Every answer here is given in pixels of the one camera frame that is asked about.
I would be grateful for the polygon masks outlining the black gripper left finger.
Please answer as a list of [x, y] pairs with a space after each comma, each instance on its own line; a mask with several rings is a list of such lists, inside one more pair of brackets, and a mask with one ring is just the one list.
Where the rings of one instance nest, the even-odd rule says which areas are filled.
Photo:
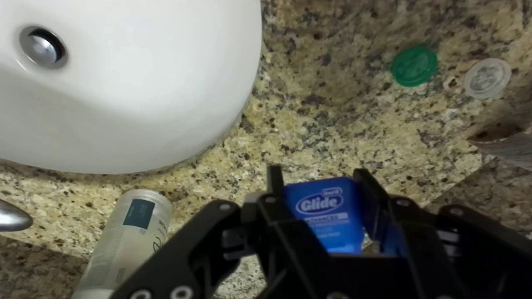
[[259, 299], [325, 297], [325, 250], [286, 207], [279, 164], [267, 167], [266, 190], [242, 205], [217, 199], [201, 207], [109, 299], [211, 299], [246, 255], [266, 275]]

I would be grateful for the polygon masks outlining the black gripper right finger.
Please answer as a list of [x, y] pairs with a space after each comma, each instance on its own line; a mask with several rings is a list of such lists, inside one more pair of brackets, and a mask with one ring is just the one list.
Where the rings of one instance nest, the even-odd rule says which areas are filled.
[[462, 204], [429, 212], [387, 192], [364, 167], [352, 180], [369, 237], [405, 262], [419, 299], [532, 299], [525, 235]]

